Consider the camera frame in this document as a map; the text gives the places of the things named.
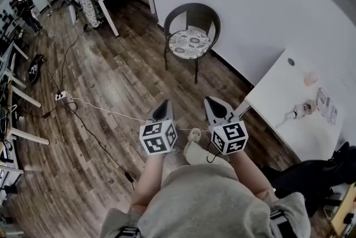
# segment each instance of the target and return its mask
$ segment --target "floral seat cushion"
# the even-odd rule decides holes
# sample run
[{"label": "floral seat cushion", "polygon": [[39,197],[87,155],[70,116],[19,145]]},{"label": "floral seat cushion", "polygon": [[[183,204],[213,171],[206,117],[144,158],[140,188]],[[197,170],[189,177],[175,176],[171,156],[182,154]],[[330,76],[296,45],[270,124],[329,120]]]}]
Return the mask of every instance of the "floral seat cushion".
[{"label": "floral seat cushion", "polygon": [[169,40],[173,54],[184,59],[199,58],[210,45],[210,38],[198,31],[178,31]]}]

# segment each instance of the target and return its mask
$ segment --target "white cube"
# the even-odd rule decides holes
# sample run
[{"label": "white cube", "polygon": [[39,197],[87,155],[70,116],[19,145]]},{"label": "white cube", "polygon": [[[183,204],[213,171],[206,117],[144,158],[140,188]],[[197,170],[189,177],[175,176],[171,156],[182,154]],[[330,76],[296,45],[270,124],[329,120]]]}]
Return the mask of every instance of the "white cube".
[{"label": "white cube", "polygon": [[168,153],[177,140],[172,120],[166,120],[140,127],[140,141],[148,155]]},{"label": "white cube", "polygon": [[215,126],[212,129],[211,142],[224,155],[243,150],[248,139],[243,121]]}]

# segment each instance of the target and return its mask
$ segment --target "person in gray shirt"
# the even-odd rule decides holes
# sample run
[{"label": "person in gray shirt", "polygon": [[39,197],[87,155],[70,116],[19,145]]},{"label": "person in gray shirt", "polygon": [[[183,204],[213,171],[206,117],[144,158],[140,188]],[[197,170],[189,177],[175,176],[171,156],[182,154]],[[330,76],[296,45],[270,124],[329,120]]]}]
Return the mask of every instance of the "person in gray shirt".
[{"label": "person in gray shirt", "polygon": [[[191,164],[193,157],[206,158],[206,151],[198,145],[200,135],[194,128],[188,137],[185,157]],[[184,166],[161,185],[164,155],[149,156],[130,210],[124,214],[110,209],[99,237],[310,237],[302,194],[279,200],[244,151],[229,157],[232,167],[219,163]]]}]

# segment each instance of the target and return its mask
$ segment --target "gray t-shirt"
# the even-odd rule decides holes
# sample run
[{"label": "gray t-shirt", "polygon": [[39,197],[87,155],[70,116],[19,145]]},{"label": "gray t-shirt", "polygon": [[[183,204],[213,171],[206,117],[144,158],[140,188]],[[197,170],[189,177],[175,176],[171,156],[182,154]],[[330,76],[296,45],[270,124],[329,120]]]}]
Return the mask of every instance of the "gray t-shirt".
[{"label": "gray t-shirt", "polygon": [[280,238],[290,236],[276,230],[276,222],[285,221],[294,237],[310,237],[302,194],[294,193],[269,204],[239,183],[232,169],[184,166],[170,173],[142,216],[132,210],[124,214],[111,209],[100,238],[120,237],[119,229],[124,226],[137,228],[145,238]]}]

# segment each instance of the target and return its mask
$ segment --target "power strip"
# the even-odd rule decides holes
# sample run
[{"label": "power strip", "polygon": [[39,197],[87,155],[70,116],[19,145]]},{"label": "power strip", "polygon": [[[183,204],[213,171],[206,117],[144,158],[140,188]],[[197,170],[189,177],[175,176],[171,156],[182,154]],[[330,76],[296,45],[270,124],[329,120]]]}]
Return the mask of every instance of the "power strip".
[{"label": "power strip", "polygon": [[62,100],[67,96],[67,92],[63,91],[59,95],[55,94],[55,99],[56,101]]}]

